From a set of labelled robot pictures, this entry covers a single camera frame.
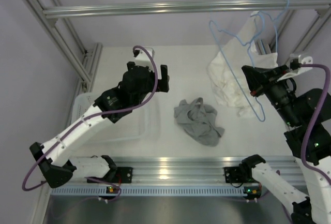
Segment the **grey tank top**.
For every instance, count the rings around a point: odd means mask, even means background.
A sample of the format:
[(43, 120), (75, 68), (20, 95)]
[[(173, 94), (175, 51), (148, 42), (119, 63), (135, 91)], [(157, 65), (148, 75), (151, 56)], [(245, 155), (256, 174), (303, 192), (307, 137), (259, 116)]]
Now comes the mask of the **grey tank top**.
[(202, 97), (188, 103), (181, 100), (174, 108), (174, 119), (179, 127), (196, 142), (215, 147), (224, 134), (224, 128), (216, 125), (217, 110), (205, 104)]

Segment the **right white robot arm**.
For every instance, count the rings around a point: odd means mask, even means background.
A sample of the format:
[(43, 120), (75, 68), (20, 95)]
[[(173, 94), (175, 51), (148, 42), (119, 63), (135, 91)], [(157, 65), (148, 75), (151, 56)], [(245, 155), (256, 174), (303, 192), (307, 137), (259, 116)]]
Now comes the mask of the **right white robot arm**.
[[(295, 69), (320, 68), (325, 71), (322, 89), (314, 88), (296, 96), (284, 76)], [(280, 66), (273, 69), (243, 66), (242, 71), (253, 97), (265, 95), (291, 128), (284, 133), (308, 190), (304, 194), (285, 181), (259, 155), (239, 164), (240, 182), (261, 183), (284, 206), (293, 223), (330, 223), (330, 134), (323, 122), (330, 119), (330, 69), (320, 64)]]

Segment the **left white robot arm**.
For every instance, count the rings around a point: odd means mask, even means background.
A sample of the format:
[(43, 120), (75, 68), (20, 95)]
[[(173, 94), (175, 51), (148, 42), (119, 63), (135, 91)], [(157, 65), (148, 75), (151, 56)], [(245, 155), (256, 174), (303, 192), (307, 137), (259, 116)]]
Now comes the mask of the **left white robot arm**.
[(118, 167), (110, 156), (73, 157), (72, 154), (94, 135), (149, 101), (154, 93), (167, 93), (167, 66), (161, 65), (160, 72), (159, 79), (149, 67), (128, 62), (119, 84), (104, 91), (71, 126), (50, 141), (35, 142), (30, 146), (37, 166), (51, 188), (76, 178), (86, 178), (89, 183), (110, 183), (116, 179)]

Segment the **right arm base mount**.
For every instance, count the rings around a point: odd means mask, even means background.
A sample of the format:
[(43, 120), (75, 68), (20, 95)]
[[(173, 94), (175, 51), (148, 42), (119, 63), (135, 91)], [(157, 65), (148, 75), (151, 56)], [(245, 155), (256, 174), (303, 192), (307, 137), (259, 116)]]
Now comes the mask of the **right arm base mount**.
[(239, 184), (244, 182), (243, 173), (239, 166), (224, 167), (225, 182), (229, 184)]

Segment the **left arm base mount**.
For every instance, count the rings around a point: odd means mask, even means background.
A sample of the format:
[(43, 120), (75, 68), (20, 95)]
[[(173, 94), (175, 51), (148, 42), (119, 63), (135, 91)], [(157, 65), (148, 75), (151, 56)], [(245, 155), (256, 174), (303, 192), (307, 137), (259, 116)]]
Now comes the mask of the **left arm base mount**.
[(107, 183), (131, 184), (132, 176), (133, 176), (132, 167), (117, 167), (116, 169), (110, 169), (109, 172), (104, 177), (102, 178), (93, 177), (93, 179)]

